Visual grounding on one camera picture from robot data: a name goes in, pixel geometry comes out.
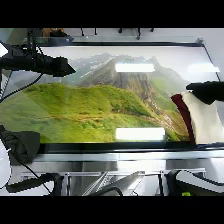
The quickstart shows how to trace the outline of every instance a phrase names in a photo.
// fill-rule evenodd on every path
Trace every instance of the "black frame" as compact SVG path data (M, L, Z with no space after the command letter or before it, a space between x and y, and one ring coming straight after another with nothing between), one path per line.
M38 43L40 47L63 46L181 46L204 47L203 42L178 43L178 42L67 42L65 38L49 38L48 43ZM205 151L191 145L190 141L181 142L114 142L114 143L41 143L38 154L98 154L98 153L128 153L128 152L180 152L180 151Z

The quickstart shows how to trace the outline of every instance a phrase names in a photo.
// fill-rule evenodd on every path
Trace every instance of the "landscape picture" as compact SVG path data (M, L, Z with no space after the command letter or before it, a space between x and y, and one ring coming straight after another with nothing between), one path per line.
M138 53L130 47L128 52L125 47L43 48L45 54L67 57L76 73L63 78L44 75L5 100L0 105L1 124L11 131L37 131L41 143L117 142L116 128L132 127L163 127L167 141L188 141L184 121L170 97L186 91L190 80L164 66L155 48L153 55L147 55L145 48L150 52L150 47L144 47L143 56L142 47L137 47ZM116 72L117 63L150 63L155 71ZM5 94L38 75L13 72Z

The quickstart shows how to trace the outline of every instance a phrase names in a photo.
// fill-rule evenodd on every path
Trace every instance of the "green hill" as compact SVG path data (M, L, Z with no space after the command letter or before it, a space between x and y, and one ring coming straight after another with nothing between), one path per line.
M161 117L136 94L107 85L36 84L4 101L0 113L6 129L37 131L42 143L113 142L118 127L161 126ZM167 133L179 140L172 130Z

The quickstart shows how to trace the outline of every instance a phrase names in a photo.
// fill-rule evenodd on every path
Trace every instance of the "cream fabric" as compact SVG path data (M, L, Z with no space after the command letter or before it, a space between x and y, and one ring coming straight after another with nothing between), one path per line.
M196 144L224 142L224 127L220 121L215 102L207 105L191 92L181 94L190 112Z

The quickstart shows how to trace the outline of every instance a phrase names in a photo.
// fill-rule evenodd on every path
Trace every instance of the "dark red fabric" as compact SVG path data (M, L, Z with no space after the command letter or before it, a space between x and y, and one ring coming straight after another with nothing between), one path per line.
M188 110L187 105L184 103L184 101L182 99L182 95L181 94L173 95L171 97L171 99L177 105L177 108L180 111L181 116L183 117L183 120L187 126L191 144L195 144L194 133L193 133L193 129L191 126L190 112Z

